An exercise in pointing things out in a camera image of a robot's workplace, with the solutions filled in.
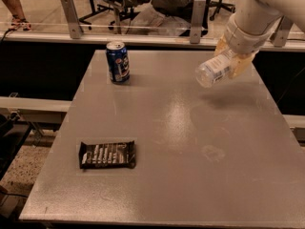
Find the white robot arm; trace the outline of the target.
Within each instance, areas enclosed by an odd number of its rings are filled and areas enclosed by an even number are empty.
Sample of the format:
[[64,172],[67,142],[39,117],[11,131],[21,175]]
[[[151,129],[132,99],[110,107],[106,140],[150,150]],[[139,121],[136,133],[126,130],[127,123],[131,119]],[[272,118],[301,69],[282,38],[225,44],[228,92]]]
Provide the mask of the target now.
[[305,31],[305,0],[238,0],[214,53],[234,53],[230,78],[239,76],[251,64],[271,35],[271,27],[282,16]]

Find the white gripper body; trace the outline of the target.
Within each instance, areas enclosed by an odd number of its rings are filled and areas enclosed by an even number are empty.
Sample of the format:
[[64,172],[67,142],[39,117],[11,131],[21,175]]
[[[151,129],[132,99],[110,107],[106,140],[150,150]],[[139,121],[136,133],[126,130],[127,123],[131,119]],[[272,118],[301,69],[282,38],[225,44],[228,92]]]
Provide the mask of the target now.
[[271,35],[274,18],[269,15],[234,13],[226,26],[224,37],[235,53],[257,52]]

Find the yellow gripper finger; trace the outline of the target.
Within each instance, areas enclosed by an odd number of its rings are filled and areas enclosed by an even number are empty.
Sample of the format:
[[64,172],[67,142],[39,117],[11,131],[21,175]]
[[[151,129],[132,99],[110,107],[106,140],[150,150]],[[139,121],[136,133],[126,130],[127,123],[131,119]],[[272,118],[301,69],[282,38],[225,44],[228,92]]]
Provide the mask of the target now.
[[223,53],[224,51],[226,51],[228,49],[228,44],[227,44],[227,40],[225,38],[224,35],[222,35],[217,44],[216,44],[216,47],[215,47],[215,50],[214,50],[214,56],[218,56],[219,54]]
[[229,78],[233,79],[240,76],[251,65],[254,57],[254,53],[238,54],[230,51]]

